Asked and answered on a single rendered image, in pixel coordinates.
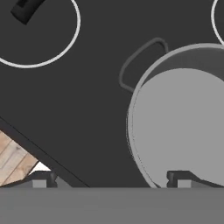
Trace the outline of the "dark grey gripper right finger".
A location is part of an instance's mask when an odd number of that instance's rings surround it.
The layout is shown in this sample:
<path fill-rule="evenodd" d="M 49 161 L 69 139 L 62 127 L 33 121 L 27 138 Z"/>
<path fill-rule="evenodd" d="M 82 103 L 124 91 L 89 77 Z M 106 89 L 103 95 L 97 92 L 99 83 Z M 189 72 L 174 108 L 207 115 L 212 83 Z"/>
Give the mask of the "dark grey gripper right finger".
<path fill-rule="evenodd" d="M 224 188 L 224 185 L 218 185 L 213 182 L 198 178 L 190 171 L 168 171 L 166 174 L 168 188 L 198 188 L 213 187 Z"/>

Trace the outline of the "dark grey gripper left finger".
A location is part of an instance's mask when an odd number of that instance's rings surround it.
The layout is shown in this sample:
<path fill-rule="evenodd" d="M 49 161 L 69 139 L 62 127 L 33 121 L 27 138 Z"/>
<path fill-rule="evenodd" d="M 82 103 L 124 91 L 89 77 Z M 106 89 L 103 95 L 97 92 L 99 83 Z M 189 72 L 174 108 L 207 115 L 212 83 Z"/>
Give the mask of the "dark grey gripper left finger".
<path fill-rule="evenodd" d="M 35 171 L 26 178 L 13 182 L 12 186 L 30 188 L 53 188 L 57 187 L 57 175 L 51 171 Z"/>

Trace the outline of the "grey metal pot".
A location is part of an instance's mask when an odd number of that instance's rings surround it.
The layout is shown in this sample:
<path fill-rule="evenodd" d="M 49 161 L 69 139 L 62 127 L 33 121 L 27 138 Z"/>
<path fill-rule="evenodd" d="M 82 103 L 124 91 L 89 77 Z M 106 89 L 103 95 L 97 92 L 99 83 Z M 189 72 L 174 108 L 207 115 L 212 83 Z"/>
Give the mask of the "grey metal pot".
<path fill-rule="evenodd" d="M 189 174 L 224 187 L 224 45 L 165 50 L 130 91 L 126 137 L 148 186 Z"/>

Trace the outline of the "black hob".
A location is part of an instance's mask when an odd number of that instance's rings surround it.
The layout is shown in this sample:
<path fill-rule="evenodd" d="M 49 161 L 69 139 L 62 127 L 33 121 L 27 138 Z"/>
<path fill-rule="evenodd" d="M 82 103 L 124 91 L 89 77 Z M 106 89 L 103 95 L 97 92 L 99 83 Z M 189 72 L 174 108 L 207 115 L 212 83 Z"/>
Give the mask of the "black hob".
<path fill-rule="evenodd" d="M 71 186 L 148 186 L 130 154 L 131 89 L 165 50 L 219 44 L 224 0 L 0 0 L 0 130 Z"/>

